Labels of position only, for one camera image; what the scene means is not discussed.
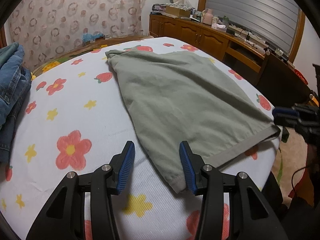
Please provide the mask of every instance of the silver bolt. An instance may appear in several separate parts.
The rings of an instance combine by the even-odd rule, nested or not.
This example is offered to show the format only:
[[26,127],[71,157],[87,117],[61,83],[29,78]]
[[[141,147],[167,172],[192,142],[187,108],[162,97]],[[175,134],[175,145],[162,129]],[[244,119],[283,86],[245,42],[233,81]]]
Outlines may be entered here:
[[68,172],[67,178],[68,178],[68,179],[72,179],[75,175],[76,175],[76,174],[75,174],[73,171]]
[[203,169],[204,169],[205,171],[212,171],[212,166],[209,165],[209,164],[206,164],[206,165],[203,166]]
[[108,170],[111,169],[111,166],[110,166],[109,164],[105,164],[105,165],[103,165],[103,166],[101,167],[101,169],[102,169],[103,171],[108,171]]
[[239,172],[239,177],[241,179],[246,179],[248,177],[248,174],[246,174],[245,172],[241,171],[241,172]]

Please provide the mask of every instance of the yellow flower print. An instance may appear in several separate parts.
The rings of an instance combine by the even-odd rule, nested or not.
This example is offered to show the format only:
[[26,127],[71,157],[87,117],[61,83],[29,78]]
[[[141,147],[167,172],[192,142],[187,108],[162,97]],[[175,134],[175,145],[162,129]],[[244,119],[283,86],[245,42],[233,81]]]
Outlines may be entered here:
[[78,74],[78,77],[82,77],[85,75],[85,72],[81,72],[80,74]]
[[35,157],[37,155],[37,152],[34,150],[35,146],[36,146],[35,144],[33,144],[31,146],[29,145],[28,146],[28,150],[24,154],[25,156],[27,156],[27,163],[30,163],[31,162],[31,158]]
[[1,199],[1,205],[2,205],[2,207],[3,207],[3,209],[4,209],[4,211],[6,211],[7,205],[5,204],[4,198]]
[[48,70],[50,70],[50,69],[52,69],[52,68],[54,68],[54,67],[56,67],[56,66],[58,66],[58,65],[60,65],[60,62],[58,62],[58,61],[51,62],[51,63],[49,63],[48,65],[46,65],[46,66],[42,69],[42,73],[47,72]]
[[57,116],[57,114],[58,114],[57,108],[48,111],[48,113],[47,113],[47,120],[53,121],[53,119]]
[[20,209],[24,207],[24,202],[22,201],[22,194],[17,195],[16,203],[19,205]]
[[94,100],[94,101],[89,100],[88,103],[84,105],[84,107],[86,107],[90,110],[92,107],[96,106],[96,103],[97,103],[97,100]]
[[151,210],[153,207],[152,203],[145,202],[146,198],[144,194],[140,194],[137,197],[129,194],[127,206],[123,209],[124,214],[130,215],[135,212],[138,217],[143,217],[145,211]]

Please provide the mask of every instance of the bedspread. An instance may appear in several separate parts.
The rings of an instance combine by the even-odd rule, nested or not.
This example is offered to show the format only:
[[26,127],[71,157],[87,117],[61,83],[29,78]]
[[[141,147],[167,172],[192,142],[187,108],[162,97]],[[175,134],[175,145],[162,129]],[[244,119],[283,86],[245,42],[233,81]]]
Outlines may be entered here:
[[[158,54],[188,50],[210,58],[272,118],[270,103],[246,80],[215,58],[172,38],[130,41],[62,63],[32,82],[17,120],[10,166],[0,167],[0,210],[21,239],[67,172],[93,172],[120,153],[127,140],[136,148],[132,175],[122,194],[112,198],[120,238],[193,239],[202,198],[189,191],[176,194],[161,180],[140,148],[116,76],[106,62],[106,51],[135,46]],[[261,189],[279,141],[260,143],[224,172],[235,175],[245,171]],[[225,194],[224,239],[228,236],[227,197]],[[90,194],[86,194],[87,239],[91,239],[89,200]]]

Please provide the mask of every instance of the window blind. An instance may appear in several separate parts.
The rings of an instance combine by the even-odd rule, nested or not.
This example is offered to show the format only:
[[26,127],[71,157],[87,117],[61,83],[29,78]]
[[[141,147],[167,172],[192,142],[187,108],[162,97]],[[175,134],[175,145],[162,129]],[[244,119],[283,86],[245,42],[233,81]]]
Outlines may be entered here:
[[206,0],[206,8],[290,50],[299,11],[293,0]]

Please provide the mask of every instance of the blue jeans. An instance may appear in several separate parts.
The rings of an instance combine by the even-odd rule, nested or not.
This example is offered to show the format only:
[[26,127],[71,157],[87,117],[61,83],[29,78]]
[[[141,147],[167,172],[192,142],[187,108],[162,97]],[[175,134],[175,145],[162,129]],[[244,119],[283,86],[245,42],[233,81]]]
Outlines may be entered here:
[[[9,162],[14,126],[21,106],[31,88],[31,72],[21,67],[24,49],[16,44],[0,49],[0,162]],[[2,50],[13,51],[4,63]]]

